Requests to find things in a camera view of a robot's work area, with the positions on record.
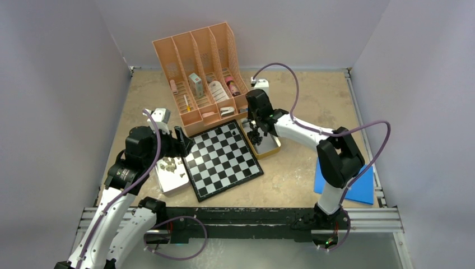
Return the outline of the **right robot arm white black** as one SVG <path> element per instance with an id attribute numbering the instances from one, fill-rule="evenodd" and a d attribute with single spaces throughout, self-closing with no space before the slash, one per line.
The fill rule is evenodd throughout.
<path id="1" fill-rule="evenodd" d="M 350 180 L 357 177 L 365 164 L 364 157 L 349 131 L 304 125 L 283 109 L 273 109 L 267 93 L 254 89 L 246 95 L 248 103 L 249 141 L 258 146 L 263 137 L 273 135 L 291 139 L 315 150 L 320 172 L 325 180 L 323 193 L 314 207 L 314 220 L 321 228 L 335 223 Z"/>

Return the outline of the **white paper pack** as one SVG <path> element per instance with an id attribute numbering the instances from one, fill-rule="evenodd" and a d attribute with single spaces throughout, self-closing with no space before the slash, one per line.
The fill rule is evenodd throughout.
<path id="1" fill-rule="evenodd" d="M 211 96 L 213 97 L 213 100 L 216 103 L 219 103 L 219 102 L 222 102 L 222 101 L 225 101 L 225 100 L 229 99 L 224 87 L 222 86 L 222 84 L 219 81 L 214 80 L 214 81 L 210 82 L 208 84 L 208 87 L 209 87 L 209 91 L 211 93 Z"/>

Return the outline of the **pink bottle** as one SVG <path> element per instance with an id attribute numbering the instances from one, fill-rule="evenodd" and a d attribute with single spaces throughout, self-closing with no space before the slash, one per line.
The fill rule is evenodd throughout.
<path id="1" fill-rule="evenodd" d="M 231 95 L 233 97 L 236 97 L 236 96 L 239 96 L 241 95 L 241 92 L 240 90 L 238 89 L 235 81 L 234 81 L 234 78 L 232 76 L 226 76 L 225 77 L 225 82 L 226 82 L 226 85 L 231 93 Z"/>

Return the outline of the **pile of white chess pieces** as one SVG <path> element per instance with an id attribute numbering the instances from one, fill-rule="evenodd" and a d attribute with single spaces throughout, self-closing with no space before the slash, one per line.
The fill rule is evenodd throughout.
<path id="1" fill-rule="evenodd" d="M 159 172 L 177 174 L 180 177 L 183 177 L 186 173 L 183 159 L 181 157 L 164 157 L 157 162 L 157 167 Z"/>

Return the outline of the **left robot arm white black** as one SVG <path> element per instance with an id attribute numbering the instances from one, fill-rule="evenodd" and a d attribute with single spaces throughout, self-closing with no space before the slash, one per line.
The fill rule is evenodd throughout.
<path id="1" fill-rule="evenodd" d="M 194 143 L 182 128 L 172 132 L 156 126 L 134 127 L 125 148 L 109 169 L 100 204 L 77 248 L 56 268 L 120 268 L 139 238 L 149 228 L 161 229 L 167 222 L 166 203 L 146 197 L 138 211 L 120 228 L 125 213 L 136 199 L 150 171 L 163 157 L 185 157 Z"/>

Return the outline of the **black metal base rail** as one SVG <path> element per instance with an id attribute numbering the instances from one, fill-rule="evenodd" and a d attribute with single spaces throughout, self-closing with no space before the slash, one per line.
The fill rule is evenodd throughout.
<path id="1" fill-rule="evenodd" d="M 129 208 L 120 228 L 136 215 Z M 403 230 L 395 208 L 349 208 L 329 221 L 315 218 L 313 208 L 166 207 L 167 219 L 146 233 L 169 235 L 172 243 L 190 239 L 292 239 L 334 247 L 349 233 L 398 233 Z"/>

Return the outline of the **silver metal tin tray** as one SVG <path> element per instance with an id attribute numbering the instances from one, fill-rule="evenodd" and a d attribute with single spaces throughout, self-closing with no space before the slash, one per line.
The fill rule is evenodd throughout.
<path id="1" fill-rule="evenodd" d="M 184 189 L 185 187 L 189 185 L 190 180 L 188 177 L 187 169 L 184 176 L 180 177 L 177 174 L 159 172 L 157 163 L 156 163 L 155 172 L 157 174 L 157 181 L 158 181 L 160 190 L 166 196 L 173 196 L 176 192 L 181 191 L 182 189 Z"/>

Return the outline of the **white green carton box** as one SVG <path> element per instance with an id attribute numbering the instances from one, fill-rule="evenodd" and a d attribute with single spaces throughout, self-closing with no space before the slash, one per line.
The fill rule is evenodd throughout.
<path id="1" fill-rule="evenodd" d="M 202 98 L 204 96 L 202 79 L 196 73 L 191 73 L 188 76 L 188 82 L 190 84 L 190 88 L 194 92 L 194 96 L 197 98 Z"/>

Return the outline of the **blue foam pad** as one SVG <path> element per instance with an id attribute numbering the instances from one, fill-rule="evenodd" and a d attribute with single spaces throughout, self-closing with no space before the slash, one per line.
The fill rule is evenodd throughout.
<path id="1" fill-rule="evenodd" d="M 318 194 L 323 193 L 325 180 L 319 165 L 319 160 L 316 161 L 314 192 Z M 351 189 L 345 196 L 346 200 L 363 203 L 366 205 L 374 204 L 374 168 L 369 169 L 351 186 Z"/>

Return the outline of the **black white chess board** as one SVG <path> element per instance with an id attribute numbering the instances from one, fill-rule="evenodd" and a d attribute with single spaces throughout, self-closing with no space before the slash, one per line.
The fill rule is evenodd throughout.
<path id="1" fill-rule="evenodd" d="M 220 128 L 223 134 L 217 134 Z M 184 158 L 198 202 L 264 175 L 236 120 L 191 137 L 195 145 Z"/>

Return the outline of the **peach plastic desk organizer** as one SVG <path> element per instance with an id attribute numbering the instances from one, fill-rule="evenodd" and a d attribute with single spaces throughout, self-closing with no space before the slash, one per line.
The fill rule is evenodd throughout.
<path id="1" fill-rule="evenodd" d="M 239 108 L 248 107 L 245 95 L 249 88 L 240 74 L 235 36 L 228 23 L 154 40 L 152 44 L 167 81 L 174 81 L 177 86 L 174 101 L 188 136 L 247 116 L 247 112 L 239 113 Z M 202 79 L 202 98 L 195 97 L 190 88 L 188 76 L 191 73 L 196 73 Z M 226 76 L 234 78 L 241 95 L 231 95 L 225 82 Z M 228 100 L 219 103 L 213 100 L 208 84 L 214 80 L 222 84 Z M 186 109 L 184 94 L 187 95 L 190 112 Z M 235 114 L 221 118 L 220 108 L 226 106 L 233 106 Z"/>

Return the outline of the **yellow white pen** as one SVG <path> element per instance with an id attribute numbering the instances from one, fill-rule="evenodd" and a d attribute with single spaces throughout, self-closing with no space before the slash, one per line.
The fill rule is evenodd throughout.
<path id="1" fill-rule="evenodd" d="M 186 95 L 186 94 L 183 95 L 183 99 L 184 99 L 184 101 L 185 101 L 185 106 L 186 106 L 187 111 L 190 112 L 190 111 L 191 111 L 191 107 L 190 107 L 190 105 L 189 105 L 189 101 L 188 101 L 188 98 L 187 98 L 187 95 Z"/>

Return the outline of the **white stapler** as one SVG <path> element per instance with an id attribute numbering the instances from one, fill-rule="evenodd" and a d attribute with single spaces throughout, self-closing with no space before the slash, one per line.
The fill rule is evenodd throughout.
<path id="1" fill-rule="evenodd" d="M 226 118 L 235 114 L 235 108 L 233 106 L 226 106 L 220 108 L 220 117 Z"/>

